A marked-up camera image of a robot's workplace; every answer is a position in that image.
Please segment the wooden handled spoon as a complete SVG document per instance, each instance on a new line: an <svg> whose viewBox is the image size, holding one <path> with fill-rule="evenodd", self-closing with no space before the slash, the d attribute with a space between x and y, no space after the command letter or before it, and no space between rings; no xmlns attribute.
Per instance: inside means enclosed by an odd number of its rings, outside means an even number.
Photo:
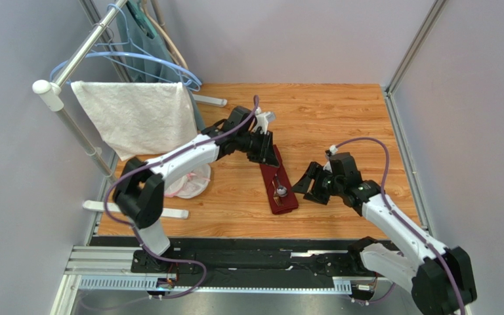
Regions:
<svg viewBox="0 0 504 315"><path fill-rule="evenodd" d="M280 197L286 197L287 188L281 183L280 178L277 174L274 175L274 180L276 181L276 184L278 185L278 193L279 193Z"/></svg>

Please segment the dark red cloth napkin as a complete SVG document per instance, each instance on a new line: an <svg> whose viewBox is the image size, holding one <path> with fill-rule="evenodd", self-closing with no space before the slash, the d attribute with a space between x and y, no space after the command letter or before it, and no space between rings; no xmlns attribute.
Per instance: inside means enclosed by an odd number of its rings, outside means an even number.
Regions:
<svg viewBox="0 0 504 315"><path fill-rule="evenodd" d="M295 193L284 167L283 159L276 145L273 145L279 167L260 165L261 175L266 188L270 210L273 215L283 215L299 207Z"/></svg>

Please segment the wooden handled fork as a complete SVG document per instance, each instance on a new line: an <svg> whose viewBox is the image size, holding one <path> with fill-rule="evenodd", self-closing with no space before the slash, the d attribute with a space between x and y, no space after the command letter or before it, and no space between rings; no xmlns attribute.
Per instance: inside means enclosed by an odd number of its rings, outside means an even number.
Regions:
<svg viewBox="0 0 504 315"><path fill-rule="evenodd" d="M275 204L278 206L278 207L282 207L283 206L283 203L281 201L281 198L280 198L280 195L278 193L278 185L276 184L276 181L273 180L272 181L272 186L273 186L273 189L274 189L274 193L273 193L273 200L275 202Z"/></svg>

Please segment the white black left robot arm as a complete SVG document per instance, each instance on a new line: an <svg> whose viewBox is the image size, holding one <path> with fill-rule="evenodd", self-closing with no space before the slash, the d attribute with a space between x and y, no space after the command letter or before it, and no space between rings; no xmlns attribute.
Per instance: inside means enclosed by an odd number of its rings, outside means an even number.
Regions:
<svg viewBox="0 0 504 315"><path fill-rule="evenodd" d="M234 152L270 167L280 163L268 125L274 112L235 107L228 118L205 128L189 143L155 159L130 159L117 181L112 199L128 219L146 251L162 255L171 243L161 223L165 189L191 171Z"/></svg>

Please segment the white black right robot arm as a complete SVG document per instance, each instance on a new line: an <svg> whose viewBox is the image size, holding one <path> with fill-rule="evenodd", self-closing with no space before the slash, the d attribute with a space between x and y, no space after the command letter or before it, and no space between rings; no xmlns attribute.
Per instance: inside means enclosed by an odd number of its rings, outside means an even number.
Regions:
<svg viewBox="0 0 504 315"><path fill-rule="evenodd" d="M382 230L397 251L369 237L349 250L361 268L410 292L422 314L462 312L477 299L469 254L461 247L449 248L417 226L375 181L362 178L350 153L330 154L325 165L311 162L292 190L322 205L340 197Z"/></svg>

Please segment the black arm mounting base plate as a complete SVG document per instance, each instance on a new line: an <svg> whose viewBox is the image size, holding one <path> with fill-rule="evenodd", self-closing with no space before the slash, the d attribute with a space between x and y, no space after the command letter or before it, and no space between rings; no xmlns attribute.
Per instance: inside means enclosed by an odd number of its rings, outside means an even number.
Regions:
<svg viewBox="0 0 504 315"><path fill-rule="evenodd" d="M134 237L102 236L91 245L126 249L129 272L169 276L179 286L253 289L330 289L344 277L388 279L361 268L349 248L359 240L171 238L163 254L153 258Z"/></svg>

